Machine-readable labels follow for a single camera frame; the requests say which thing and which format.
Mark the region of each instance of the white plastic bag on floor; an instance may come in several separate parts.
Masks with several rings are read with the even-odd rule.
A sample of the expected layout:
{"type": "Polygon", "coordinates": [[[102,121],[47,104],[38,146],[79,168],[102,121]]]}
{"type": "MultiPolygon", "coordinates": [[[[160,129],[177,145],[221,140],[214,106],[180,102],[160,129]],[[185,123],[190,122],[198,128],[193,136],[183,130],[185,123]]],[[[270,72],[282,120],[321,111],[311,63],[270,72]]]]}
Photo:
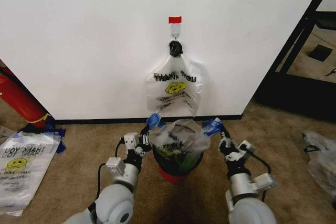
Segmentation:
{"type": "Polygon", "coordinates": [[[170,55],[146,80],[147,105],[151,111],[162,111],[171,106],[186,106],[195,116],[201,101],[202,69],[182,56],[178,41],[170,43],[170,55]]]}
{"type": "Polygon", "coordinates": [[[330,195],[336,196],[336,141],[316,132],[302,133],[309,154],[308,170],[315,181],[330,195]]]}
{"type": "Polygon", "coordinates": [[[39,187],[60,143],[54,132],[11,136],[0,146],[0,215],[20,216],[39,187]]]}

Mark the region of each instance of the brown carpet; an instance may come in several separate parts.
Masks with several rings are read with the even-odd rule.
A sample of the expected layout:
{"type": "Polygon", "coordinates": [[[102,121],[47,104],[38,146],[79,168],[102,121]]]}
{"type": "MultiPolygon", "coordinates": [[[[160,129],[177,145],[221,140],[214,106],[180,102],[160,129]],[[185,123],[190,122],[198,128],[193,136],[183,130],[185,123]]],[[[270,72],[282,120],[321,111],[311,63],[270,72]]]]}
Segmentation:
{"type": "MultiPolygon", "coordinates": [[[[22,118],[0,101],[0,125],[13,130],[25,125],[22,118]]],[[[331,197],[308,173],[301,131],[317,131],[336,138],[336,125],[271,109],[251,102],[240,121],[225,122],[233,138],[246,139],[256,154],[268,161],[279,185],[269,191],[266,203],[278,223],[333,223],[336,211],[331,197]]],[[[67,149],[55,154],[30,205],[19,218],[1,216],[0,223],[62,223],[92,203],[97,190],[97,168],[110,156],[121,136],[139,132],[143,124],[62,125],[67,149]]],[[[130,223],[228,223],[225,191],[229,183],[219,137],[212,139],[199,167],[179,185],[165,181],[149,153],[143,160],[130,223]]],[[[254,176],[266,169],[252,158],[247,167],[254,176]]],[[[110,174],[102,169],[102,188],[110,174]]]]}

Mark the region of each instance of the yellow smiley face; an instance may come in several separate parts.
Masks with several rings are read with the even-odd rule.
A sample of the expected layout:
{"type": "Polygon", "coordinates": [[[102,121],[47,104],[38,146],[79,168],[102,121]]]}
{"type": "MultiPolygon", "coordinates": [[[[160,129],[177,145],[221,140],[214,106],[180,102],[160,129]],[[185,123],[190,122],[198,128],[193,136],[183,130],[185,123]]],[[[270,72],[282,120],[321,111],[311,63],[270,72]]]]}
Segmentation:
{"type": "Polygon", "coordinates": [[[180,91],[182,91],[183,89],[185,89],[185,85],[184,85],[183,82],[180,82],[180,83],[173,82],[166,88],[166,93],[176,94],[176,93],[179,93],[180,91]]]}
{"type": "Polygon", "coordinates": [[[7,172],[19,172],[26,167],[27,160],[19,157],[13,159],[7,163],[6,171],[7,172]]]}

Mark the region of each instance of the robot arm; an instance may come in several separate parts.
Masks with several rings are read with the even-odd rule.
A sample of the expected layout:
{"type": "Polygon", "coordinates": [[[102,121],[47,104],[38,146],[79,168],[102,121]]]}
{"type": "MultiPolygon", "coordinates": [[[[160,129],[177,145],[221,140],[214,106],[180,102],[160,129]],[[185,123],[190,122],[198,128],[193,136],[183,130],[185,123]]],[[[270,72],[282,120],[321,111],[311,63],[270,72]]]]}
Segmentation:
{"type": "Polygon", "coordinates": [[[151,150],[148,131],[128,133],[120,141],[127,148],[127,158],[110,157],[106,167],[112,173],[112,185],[104,188],[84,212],[75,214],[65,224],[126,224],[133,216],[133,192],[138,183],[142,157],[151,150]]]}
{"type": "Polygon", "coordinates": [[[230,224],[276,224],[273,212],[257,198],[261,192],[277,184],[269,166],[262,161],[268,166],[268,173],[251,179],[251,172],[244,163],[251,155],[260,160],[253,154],[254,146],[243,141],[236,147],[224,126],[221,136],[219,151],[225,156],[230,180],[230,190],[225,194],[230,224]]]}

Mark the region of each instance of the plastic bag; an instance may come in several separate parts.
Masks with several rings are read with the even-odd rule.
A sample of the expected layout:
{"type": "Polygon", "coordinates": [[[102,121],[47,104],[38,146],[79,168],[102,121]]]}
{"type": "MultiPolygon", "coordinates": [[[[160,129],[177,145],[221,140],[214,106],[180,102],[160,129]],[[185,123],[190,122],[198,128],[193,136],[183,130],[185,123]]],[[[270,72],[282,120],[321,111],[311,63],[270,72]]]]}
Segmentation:
{"type": "Polygon", "coordinates": [[[309,154],[308,171],[315,181],[331,196],[336,198],[336,141],[316,132],[302,133],[309,154]]]}
{"type": "Polygon", "coordinates": [[[0,146],[0,215],[20,216],[35,195],[61,136],[18,132],[0,146]]]}
{"type": "Polygon", "coordinates": [[[173,175],[194,169],[201,161],[203,151],[210,147],[209,136],[218,132],[214,129],[218,124],[204,125],[205,130],[191,119],[181,119],[154,127],[149,141],[154,145],[154,156],[158,153],[155,158],[160,167],[173,175]]]}
{"type": "Polygon", "coordinates": [[[147,105],[151,111],[186,106],[195,116],[201,101],[202,67],[182,56],[178,41],[170,43],[170,56],[147,78],[147,105]]]}

